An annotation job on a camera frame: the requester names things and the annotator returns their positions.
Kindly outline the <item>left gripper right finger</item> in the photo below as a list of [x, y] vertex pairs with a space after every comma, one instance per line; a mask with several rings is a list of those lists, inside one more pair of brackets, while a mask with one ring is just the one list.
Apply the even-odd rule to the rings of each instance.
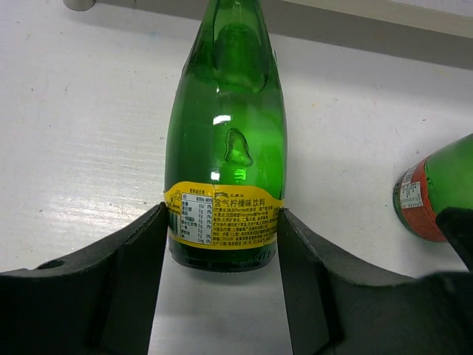
[[287, 209], [279, 264], [295, 354], [470, 354], [472, 273], [420, 278], [370, 264]]

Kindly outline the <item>green glass bottle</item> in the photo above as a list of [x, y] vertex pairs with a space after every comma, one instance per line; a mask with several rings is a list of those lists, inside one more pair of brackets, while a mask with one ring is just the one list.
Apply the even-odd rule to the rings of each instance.
[[393, 188], [398, 219], [425, 240], [446, 238], [435, 223], [446, 208], [472, 208], [472, 135], [467, 135], [406, 170]]
[[169, 249], [183, 266], [244, 272], [276, 253], [287, 127], [258, 1], [210, 1], [183, 68], [166, 141]]

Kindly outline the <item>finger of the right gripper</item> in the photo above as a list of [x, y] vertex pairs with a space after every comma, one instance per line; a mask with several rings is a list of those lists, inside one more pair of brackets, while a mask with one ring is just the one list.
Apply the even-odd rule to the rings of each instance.
[[449, 207], [438, 214], [435, 222], [467, 269], [472, 272], [473, 211]]

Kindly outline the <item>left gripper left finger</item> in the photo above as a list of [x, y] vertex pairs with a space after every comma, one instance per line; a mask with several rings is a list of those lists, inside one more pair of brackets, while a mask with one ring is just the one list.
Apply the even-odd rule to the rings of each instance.
[[38, 268], [1, 274], [3, 354], [146, 354], [166, 249], [167, 211]]

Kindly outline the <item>green glass bottle front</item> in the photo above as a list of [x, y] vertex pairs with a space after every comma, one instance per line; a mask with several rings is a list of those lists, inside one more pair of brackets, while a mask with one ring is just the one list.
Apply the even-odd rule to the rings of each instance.
[[244, 272], [276, 253], [287, 127], [258, 1], [210, 1], [183, 68], [166, 141], [169, 249], [183, 266]]

